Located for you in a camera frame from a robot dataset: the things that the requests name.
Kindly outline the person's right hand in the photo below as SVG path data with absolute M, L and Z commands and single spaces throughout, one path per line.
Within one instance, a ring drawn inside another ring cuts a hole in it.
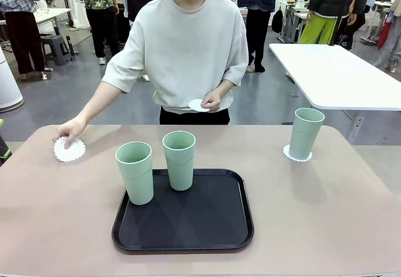
M 75 117 L 60 125 L 53 136 L 55 143 L 59 138 L 66 137 L 65 148 L 68 149 L 78 136 L 85 130 L 86 121 L 81 117 Z

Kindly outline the person's left hand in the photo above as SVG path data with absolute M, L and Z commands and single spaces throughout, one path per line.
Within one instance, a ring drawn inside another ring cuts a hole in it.
M 209 92 L 200 104 L 202 109 L 207 109 L 209 112 L 216 112 L 221 106 L 221 96 L 217 90 Z

